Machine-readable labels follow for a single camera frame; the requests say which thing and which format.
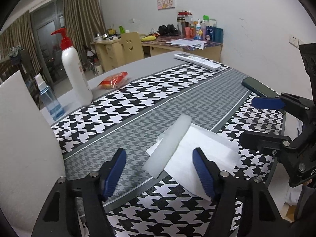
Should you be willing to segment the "white tissue paper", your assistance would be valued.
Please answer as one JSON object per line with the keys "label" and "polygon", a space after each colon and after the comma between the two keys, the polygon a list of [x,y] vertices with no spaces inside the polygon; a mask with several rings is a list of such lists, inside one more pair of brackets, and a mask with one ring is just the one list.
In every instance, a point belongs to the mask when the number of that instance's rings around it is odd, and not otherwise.
{"label": "white tissue paper", "polygon": [[215,177],[208,172],[207,162],[215,165],[217,176],[220,171],[232,174],[240,161],[236,141],[191,124],[164,171],[185,190],[209,201],[215,195]]}

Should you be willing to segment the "black smartphone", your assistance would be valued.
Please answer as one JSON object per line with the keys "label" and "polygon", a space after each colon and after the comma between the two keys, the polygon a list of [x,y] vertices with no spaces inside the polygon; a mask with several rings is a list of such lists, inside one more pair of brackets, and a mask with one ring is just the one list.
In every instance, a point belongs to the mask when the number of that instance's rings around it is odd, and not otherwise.
{"label": "black smartphone", "polygon": [[242,80],[242,85],[260,97],[275,98],[278,96],[278,93],[250,76]]}

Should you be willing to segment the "white foam box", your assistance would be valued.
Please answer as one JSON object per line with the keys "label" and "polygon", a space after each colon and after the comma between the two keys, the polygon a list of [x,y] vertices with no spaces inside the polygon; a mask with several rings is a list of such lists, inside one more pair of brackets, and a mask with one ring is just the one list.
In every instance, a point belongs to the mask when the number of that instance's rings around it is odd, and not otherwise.
{"label": "white foam box", "polygon": [[1,209],[10,224],[31,233],[64,175],[59,142],[16,72],[1,84]]}

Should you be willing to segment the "houndstooth table cloth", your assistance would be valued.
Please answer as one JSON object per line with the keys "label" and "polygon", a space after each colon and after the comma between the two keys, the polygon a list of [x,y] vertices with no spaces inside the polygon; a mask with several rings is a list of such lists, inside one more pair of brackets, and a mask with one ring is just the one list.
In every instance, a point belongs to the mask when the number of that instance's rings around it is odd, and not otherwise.
{"label": "houndstooth table cloth", "polygon": [[268,180],[274,159],[243,149],[245,130],[280,134],[284,115],[252,106],[245,75],[183,64],[130,82],[52,126],[69,179],[98,169],[118,148],[126,165],[104,203],[115,236],[202,236],[215,206],[192,161],[208,159],[242,179]]}

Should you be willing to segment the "white remote control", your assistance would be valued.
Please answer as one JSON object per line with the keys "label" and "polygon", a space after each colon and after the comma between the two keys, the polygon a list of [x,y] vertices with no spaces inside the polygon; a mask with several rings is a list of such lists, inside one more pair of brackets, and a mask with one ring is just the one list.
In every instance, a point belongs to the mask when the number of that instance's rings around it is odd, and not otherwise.
{"label": "white remote control", "polygon": [[178,53],[174,54],[174,58],[182,60],[184,62],[192,63],[194,65],[198,65],[201,67],[204,67],[209,70],[217,71],[220,69],[221,65],[217,64],[216,62],[213,62],[206,58],[200,58],[192,55],[188,55],[185,53]]}

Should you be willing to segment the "papers on desk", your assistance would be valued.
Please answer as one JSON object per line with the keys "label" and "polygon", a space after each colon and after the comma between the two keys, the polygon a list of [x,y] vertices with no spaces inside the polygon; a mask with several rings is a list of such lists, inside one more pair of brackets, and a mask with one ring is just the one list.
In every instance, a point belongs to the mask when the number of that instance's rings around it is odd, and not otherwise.
{"label": "papers on desk", "polygon": [[177,39],[177,40],[168,41],[166,42],[166,44],[204,50],[204,48],[208,45],[208,42],[200,41],[200,40],[191,40],[191,39]]}

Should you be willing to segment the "toiletry bottles group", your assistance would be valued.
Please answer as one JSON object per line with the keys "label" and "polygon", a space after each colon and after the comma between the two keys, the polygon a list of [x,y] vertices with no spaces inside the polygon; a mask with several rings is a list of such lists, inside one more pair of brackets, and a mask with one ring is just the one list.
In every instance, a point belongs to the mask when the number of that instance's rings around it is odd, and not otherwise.
{"label": "toiletry bottles group", "polygon": [[217,20],[203,15],[194,19],[190,11],[179,11],[177,14],[178,35],[187,39],[223,43],[223,29],[217,27]]}

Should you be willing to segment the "red snack packet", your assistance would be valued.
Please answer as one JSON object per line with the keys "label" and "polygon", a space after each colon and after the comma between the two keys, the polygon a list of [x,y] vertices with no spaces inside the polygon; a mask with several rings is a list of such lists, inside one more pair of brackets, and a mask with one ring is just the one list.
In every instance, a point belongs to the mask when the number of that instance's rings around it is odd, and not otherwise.
{"label": "red snack packet", "polygon": [[127,72],[120,72],[117,74],[113,74],[111,76],[107,76],[103,79],[99,85],[98,89],[116,89],[122,87],[124,84],[127,83],[128,80],[128,73]]}

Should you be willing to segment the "white pump lotion bottle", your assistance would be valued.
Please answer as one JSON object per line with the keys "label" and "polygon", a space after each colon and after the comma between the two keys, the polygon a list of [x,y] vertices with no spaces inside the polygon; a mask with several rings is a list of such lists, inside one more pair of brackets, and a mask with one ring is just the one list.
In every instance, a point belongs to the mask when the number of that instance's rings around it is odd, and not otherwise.
{"label": "white pump lotion bottle", "polygon": [[51,35],[61,34],[60,48],[62,50],[62,63],[68,79],[74,89],[81,106],[91,104],[93,100],[92,91],[88,85],[79,54],[68,37],[65,27],[55,30]]}

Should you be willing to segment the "yellow banana toy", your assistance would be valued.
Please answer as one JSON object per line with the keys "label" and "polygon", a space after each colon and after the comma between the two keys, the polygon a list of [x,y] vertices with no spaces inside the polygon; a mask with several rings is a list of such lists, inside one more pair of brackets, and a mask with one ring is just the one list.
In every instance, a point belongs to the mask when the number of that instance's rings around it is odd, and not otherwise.
{"label": "yellow banana toy", "polygon": [[150,35],[150,36],[145,36],[144,38],[141,39],[142,42],[149,42],[149,41],[154,41],[156,40],[156,36]]}

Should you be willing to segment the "wooden smiley chair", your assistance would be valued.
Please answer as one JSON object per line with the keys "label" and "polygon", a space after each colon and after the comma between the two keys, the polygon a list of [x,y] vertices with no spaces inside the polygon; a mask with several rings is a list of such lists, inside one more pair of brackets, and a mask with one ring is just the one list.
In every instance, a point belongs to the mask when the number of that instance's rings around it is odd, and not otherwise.
{"label": "wooden smiley chair", "polygon": [[121,34],[121,45],[127,64],[145,58],[139,33],[130,32]]}

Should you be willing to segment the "left brown curtain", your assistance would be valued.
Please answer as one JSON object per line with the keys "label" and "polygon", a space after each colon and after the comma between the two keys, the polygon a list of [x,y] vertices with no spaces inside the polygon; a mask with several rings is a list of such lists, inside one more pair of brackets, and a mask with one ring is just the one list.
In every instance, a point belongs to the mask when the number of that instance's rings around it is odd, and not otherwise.
{"label": "left brown curtain", "polygon": [[16,19],[1,34],[1,58],[5,58],[11,48],[17,46],[28,50],[35,75],[40,73],[41,65],[36,54],[36,44],[29,11]]}

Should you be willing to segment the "brown curtain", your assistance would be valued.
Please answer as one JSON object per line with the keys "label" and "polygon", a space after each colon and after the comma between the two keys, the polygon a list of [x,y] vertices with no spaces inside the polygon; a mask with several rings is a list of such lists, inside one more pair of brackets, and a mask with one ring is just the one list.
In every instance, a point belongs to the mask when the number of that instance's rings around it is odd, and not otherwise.
{"label": "brown curtain", "polygon": [[35,75],[40,73],[41,65],[36,54],[36,44],[29,11],[16,19],[1,34],[1,58],[5,58],[11,48],[17,46],[28,50]]}
{"label": "brown curtain", "polygon": [[83,46],[89,47],[96,33],[105,33],[99,0],[63,0],[63,16],[68,36],[83,61]]}

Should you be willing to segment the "right brown curtain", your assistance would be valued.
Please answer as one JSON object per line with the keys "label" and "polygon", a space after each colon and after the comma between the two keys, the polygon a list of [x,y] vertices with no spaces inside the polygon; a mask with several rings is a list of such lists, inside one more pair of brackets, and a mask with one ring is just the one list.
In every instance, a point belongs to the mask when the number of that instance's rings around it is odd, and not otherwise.
{"label": "right brown curtain", "polygon": [[63,0],[63,16],[68,36],[83,61],[83,46],[89,47],[96,33],[105,33],[99,0]]}

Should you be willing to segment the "glass balcony door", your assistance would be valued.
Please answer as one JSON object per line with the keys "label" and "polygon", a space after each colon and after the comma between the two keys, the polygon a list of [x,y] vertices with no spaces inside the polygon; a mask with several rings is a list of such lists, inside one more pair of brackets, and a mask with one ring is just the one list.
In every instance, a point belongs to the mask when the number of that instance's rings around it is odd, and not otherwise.
{"label": "glass balcony door", "polygon": [[52,0],[30,13],[36,52],[50,86],[67,78],[61,60],[61,35],[52,32],[65,26],[63,0]]}

